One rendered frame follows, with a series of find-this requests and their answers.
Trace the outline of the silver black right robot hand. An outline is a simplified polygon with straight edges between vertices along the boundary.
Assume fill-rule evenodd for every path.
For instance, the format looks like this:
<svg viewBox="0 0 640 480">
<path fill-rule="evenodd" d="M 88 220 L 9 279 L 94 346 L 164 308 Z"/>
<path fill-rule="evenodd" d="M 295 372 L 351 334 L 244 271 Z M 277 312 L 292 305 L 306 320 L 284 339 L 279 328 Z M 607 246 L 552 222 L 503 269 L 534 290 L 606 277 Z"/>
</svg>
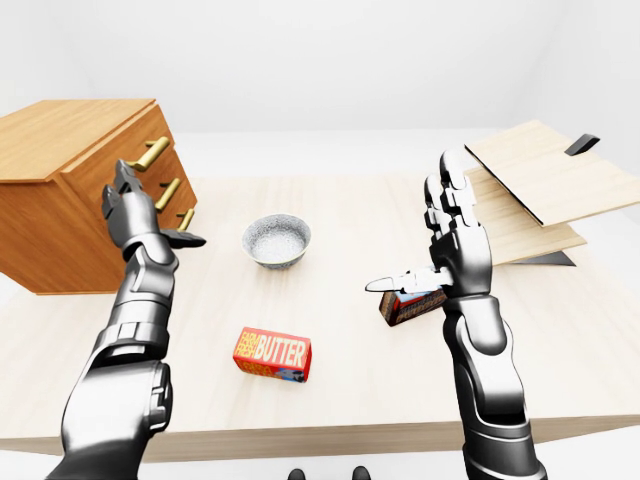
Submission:
<svg viewBox="0 0 640 480">
<path fill-rule="evenodd" d="M 474 213 L 472 183 L 455 154 L 441 155 L 439 173 L 425 179 L 424 196 L 432 264 L 373 280 L 365 290 L 417 294 L 442 289 L 450 298 L 488 294 L 492 282 L 489 240 Z"/>
</svg>

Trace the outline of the wooden drawer, medium front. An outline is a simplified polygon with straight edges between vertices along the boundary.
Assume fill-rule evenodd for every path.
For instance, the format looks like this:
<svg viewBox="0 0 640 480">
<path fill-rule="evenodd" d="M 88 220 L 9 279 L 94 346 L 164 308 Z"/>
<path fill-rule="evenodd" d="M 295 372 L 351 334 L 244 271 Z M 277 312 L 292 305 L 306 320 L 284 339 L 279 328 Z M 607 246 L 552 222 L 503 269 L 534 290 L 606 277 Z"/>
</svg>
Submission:
<svg viewBox="0 0 640 480">
<path fill-rule="evenodd" d="M 187 179 L 178 155 L 172 147 L 164 151 L 146 172 L 138 173 L 138 177 L 143 184 L 145 192 L 153 201 L 154 196 L 158 194 L 161 181 L 172 180 L 176 177 Z"/>
</svg>

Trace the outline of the brown printed food box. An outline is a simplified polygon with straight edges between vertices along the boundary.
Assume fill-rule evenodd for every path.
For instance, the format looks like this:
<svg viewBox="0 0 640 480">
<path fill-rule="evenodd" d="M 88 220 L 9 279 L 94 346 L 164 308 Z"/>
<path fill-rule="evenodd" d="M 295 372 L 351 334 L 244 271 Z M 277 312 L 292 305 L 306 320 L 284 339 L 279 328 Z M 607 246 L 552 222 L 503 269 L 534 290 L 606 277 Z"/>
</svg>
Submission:
<svg viewBox="0 0 640 480">
<path fill-rule="evenodd" d="M 439 308 L 446 299 L 441 289 L 413 294 L 400 291 L 385 292 L 381 298 L 379 311 L 386 323 L 394 327 Z"/>
</svg>

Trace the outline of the red butter box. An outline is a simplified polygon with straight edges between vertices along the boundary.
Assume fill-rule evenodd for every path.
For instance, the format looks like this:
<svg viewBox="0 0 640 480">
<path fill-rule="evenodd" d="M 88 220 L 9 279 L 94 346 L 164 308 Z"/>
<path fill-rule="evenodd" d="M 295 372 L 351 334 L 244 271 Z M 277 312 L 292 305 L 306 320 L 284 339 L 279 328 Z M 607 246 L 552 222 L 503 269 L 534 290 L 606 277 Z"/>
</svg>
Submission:
<svg viewBox="0 0 640 480">
<path fill-rule="evenodd" d="M 312 344 L 309 338 L 244 327 L 236 342 L 233 360 L 245 373 L 306 383 Z"/>
</svg>

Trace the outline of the grey patterned bowl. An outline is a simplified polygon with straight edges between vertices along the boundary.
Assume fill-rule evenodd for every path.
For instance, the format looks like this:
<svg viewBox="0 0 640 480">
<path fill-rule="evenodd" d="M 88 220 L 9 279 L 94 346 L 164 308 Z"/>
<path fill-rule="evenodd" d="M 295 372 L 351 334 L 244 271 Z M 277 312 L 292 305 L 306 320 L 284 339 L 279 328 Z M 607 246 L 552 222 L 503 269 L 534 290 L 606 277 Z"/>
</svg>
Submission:
<svg viewBox="0 0 640 480">
<path fill-rule="evenodd" d="M 305 255 L 311 229 L 301 218 L 277 213 L 251 223 L 241 239 L 245 253 L 258 265 L 272 270 L 289 268 Z"/>
</svg>

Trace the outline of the wooden drawer, large front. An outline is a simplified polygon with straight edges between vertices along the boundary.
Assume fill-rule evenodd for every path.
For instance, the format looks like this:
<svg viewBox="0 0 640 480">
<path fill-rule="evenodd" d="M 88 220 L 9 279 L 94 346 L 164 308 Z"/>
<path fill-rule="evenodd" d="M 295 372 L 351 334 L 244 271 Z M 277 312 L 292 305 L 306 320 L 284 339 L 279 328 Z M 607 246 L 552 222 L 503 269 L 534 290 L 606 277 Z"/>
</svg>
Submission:
<svg viewBox="0 0 640 480">
<path fill-rule="evenodd" d="M 141 177 L 155 176 L 161 182 L 160 171 L 171 162 L 174 141 L 158 104 L 147 106 L 109 133 L 80 158 L 65 167 L 61 176 L 89 205 L 91 212 L 100 216 L 102 190 L 105 184 L 113 183 L 117 160 L 138 160 L 150 149 L 146 143 L 161 137 L 167 137 L 169 145 L 146 172 L 139 172 Z"/>
</svg>

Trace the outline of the wooden drawer, small front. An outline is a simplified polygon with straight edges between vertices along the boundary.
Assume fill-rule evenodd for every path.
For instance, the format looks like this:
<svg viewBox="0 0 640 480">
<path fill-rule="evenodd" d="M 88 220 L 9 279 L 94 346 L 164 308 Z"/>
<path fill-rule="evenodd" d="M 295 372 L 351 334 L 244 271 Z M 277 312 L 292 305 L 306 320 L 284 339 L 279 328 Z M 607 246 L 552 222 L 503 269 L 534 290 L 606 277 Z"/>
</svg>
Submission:
<svg viewBox="0 0 640 480">
<path fill-rule="evenodd" d="M 196 196 L 187 179 L 180 179 L 181 184 L 173 198 L 162 213 L 158 213 L 158 224 L 162 229 L 176 229 L 180 223 L 177 213 L 184 212 L 189 208 L 194 208 L 197 203 Z M 162 194 L 163 189 L 159 186 L 158 194 L 154 196 L 156 201 Z"/>
</svg>

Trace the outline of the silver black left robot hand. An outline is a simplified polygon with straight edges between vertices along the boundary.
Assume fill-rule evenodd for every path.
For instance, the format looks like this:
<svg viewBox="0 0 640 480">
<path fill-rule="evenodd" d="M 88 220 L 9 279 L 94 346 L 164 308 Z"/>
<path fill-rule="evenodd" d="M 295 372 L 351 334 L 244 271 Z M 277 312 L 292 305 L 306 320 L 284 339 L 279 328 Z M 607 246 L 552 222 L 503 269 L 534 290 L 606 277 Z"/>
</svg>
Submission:
<svg viewBox="0 0 640 480">
<path fill-rule="evenodd" d="M 116 162 L 114 184 L 103 188 L 102 214 L 112 241 L 126 261 L 143 247 L 154 263 L 169 265 L 175 259 L 174 249 L 206 244 L 197 235 L 159 227 L 154 202 L 143 191 L 133 168 L 123 160 Z"/>
</svg>

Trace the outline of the pale wooden slat board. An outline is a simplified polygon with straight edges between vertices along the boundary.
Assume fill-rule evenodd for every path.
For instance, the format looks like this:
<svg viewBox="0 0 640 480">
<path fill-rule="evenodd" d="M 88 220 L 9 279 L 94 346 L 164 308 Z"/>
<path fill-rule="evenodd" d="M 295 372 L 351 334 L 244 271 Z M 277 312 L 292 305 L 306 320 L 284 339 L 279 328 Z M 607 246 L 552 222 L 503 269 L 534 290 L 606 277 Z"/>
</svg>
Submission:
<svg viewBox="0 0 640 480">
<path fill-rule="evenodd" d="M 586 244 L 568 224 L 542 227 L 485 169 L 467 170 L 494 266 Z"/>
</svg>

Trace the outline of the wooden cabinet with drawers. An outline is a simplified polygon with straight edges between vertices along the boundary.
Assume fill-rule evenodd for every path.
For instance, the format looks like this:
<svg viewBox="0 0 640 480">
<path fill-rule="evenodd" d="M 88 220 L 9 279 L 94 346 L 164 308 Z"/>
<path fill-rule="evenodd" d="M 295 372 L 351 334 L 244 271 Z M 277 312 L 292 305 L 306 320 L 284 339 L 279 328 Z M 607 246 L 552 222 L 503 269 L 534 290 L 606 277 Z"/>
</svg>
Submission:
<svg viewBox="0 0 640 480">
<path fill-rule="evenodd" d="M 116 291 L 107 223 L 61 171 L 153 99 L 43 100 L 0 118 L 0 272 L 35 294 Z"/>
</svg>

